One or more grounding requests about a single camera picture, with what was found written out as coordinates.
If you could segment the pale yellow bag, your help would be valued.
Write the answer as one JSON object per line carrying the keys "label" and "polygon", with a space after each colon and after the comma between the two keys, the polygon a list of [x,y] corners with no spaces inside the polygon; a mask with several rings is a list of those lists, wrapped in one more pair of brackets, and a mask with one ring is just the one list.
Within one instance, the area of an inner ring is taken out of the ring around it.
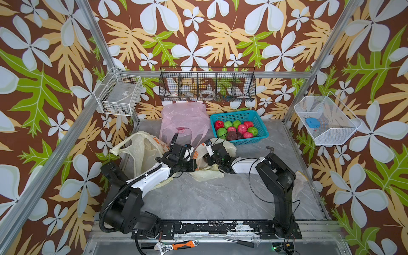
{"label": "pale yellow bag", "polygon": [[[212,145],[216,145],[221,143],[228,154],[232,157],[236,156],[237,148],[234,144],[229,141],[225,141],[223,139],[211,138],[210,139]],[[196,181],[203,182],[209,181],[212,179],[222,178],[224,177],[224,173],[222,173],[217,164],[209,166],[204,159],[204,156],[207,154],[206,144],[202,142],[194,151],[193,159],[196,160],[197,168],[194,172],[189,173]]]}

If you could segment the pink plastic bag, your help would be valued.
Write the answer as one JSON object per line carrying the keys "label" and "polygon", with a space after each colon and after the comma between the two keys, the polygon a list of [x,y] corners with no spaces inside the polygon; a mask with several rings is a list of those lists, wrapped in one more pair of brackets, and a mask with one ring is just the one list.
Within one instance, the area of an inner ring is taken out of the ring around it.
{"label": "pink plastic bag", "polygon": [[200,145],[210,129],[206,105],[201,102],[174,103],[164,106],[159,138],[169,144],[175,134],[189,136],[193,147]]}

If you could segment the dark purple fruit toy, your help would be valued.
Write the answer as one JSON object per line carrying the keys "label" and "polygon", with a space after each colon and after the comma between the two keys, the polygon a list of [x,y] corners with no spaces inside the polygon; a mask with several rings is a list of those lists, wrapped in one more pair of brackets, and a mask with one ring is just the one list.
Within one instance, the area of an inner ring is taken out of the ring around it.
{"label": "dark purple fruit toy", "polygon": [[233,141],[238,139],[238,134],[236,131],[229,131],[226,136],[227,141]]}

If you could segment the green cabbage toy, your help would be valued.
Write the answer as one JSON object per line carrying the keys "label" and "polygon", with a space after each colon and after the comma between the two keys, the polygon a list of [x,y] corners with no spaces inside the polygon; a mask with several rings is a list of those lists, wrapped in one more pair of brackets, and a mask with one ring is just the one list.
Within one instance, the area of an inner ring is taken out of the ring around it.
{"label": "green cabbage toy", "polygon": [[226,139],[228,131],[226,128],[221,127],[216,131],[217,137],[221,139]]}

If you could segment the yellow plastic bag with fruit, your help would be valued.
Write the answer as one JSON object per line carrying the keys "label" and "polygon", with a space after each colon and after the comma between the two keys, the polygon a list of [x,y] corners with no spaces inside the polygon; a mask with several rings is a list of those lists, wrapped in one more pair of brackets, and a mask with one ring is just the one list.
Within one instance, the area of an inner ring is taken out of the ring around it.
{"label": "yellow plastic bag with fruit", "polygon": [[128,154],[132,158],[134,179],[142,178],[135,182],[132,187],[139,188],[143,195],[171,182],[168,166],[162,165],[156,172],[147,173],[160,165],[156,158],[161,158],[167,151],[169,151],[169,147],[166,143],[144,131],[132,134],[109,150],[111,154],[116,156]]}

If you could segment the pink red fruit toy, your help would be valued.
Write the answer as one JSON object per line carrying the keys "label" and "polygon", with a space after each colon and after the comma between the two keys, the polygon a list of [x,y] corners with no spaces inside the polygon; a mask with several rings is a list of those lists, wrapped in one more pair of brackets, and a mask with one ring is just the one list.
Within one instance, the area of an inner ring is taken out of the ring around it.
{"label": "pink red fruit toy", "polygon": [[227,128],[227,131],[236,133],[237,130],[236,130],[236,128],[234,126],[230,126],[230,127]]}

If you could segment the red apple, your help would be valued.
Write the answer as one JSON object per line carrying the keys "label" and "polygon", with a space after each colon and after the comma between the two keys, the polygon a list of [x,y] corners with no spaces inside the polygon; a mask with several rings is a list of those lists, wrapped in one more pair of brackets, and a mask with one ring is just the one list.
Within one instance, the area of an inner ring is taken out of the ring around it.
{"label": "red apple", "polygon": [[220,120],[217,120],[217,121],[215,122],[215,124],[214,124],[214,127],[215,127],[215,130],[217,131],[218,129],[224,127],[224,122],[223,122],[223,121],[220,121]]}

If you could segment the green bumpy fruit toy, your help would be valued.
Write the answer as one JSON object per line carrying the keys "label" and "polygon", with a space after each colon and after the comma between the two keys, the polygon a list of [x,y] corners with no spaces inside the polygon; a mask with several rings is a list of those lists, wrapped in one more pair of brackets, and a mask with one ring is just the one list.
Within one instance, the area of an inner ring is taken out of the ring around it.
{"label": "green bumpy fruit toy", "polygon": [[233,124],[232,124],[231,121],[226,121],[226,122],[224,122],[224,128],[225,128],[225,129],[228,129],[228,128],[232,127],[232,126],[233,126]]}

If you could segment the small red fruit toy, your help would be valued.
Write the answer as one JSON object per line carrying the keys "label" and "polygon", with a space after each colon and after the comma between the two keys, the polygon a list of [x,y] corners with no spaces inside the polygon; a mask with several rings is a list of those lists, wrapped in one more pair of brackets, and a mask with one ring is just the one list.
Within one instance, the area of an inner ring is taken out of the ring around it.
{"label": "small red fruit toy", "polygon": [[248,138],[253,138],[254,135],[253,135],[251,132],[246,132],[246,133],[243,134],[243,137],[244,137],[245,139],[248,139]]}

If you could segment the green apple toy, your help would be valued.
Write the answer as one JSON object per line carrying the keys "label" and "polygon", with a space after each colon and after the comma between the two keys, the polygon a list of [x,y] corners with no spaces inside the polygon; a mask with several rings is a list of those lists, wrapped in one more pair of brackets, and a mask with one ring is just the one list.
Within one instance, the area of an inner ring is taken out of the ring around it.
{"label": "green apple toy", "polygon": [[235,121],[232,122],[233,127],[236,128],[236,129],[238,129],[241,124],[242,123],[239,120],[235,120]]}

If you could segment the green round fruit toy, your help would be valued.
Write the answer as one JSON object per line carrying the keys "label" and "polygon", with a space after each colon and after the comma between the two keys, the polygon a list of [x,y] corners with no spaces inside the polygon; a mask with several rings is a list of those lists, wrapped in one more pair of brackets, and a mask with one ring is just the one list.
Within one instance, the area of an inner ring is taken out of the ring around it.
{"label": "green round fruit toy", "polygon": [[254,127],[254,126],[249,127],[249,128],[247,129],[247,131],[248,131],[249,133],[251,133],[254,137],[256,137],[256,136],[258,135],[258,133],[259,133],[258,129],[257,129],[256,127]]}

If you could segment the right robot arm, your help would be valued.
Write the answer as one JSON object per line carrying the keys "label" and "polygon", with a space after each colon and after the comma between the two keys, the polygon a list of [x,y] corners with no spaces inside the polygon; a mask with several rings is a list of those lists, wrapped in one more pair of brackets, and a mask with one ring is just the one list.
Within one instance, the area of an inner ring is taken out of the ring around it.
{"label": "right robot arm", "polygon": [[295,186],[295,173],[268,147],[270,153],[265,157],[242,158],[233,157],[222,143],[214,144],[211,140],[204,143],[207,153],[205,162],[224,174],[257,174],[260,176],[267,190],[273,195],[271,203],[275,206],[273,219],[273,234],[281,239],[301,239],[302,235],[294,216],[292,192]]}

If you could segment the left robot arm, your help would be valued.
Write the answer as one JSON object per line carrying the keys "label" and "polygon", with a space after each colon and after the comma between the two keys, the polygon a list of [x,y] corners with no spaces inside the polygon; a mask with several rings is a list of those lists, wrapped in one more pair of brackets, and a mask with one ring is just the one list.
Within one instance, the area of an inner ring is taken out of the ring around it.
{"label": "left robot arm", "polygon": [[141,210],[144,195],[175,173],[190,173],[197,169],[193,159],[194,148],[190,144],[177,144],[177,137],[178,134],[173,136],[169,151],[162,157],[157,157],[156,164],[151,169],[133,179],[128,179],[114,162],[101,167],[110,183],[99,214],[99,228],[102,232],[128,234],[140,231],[149,238],[159,235],[160,218]]}

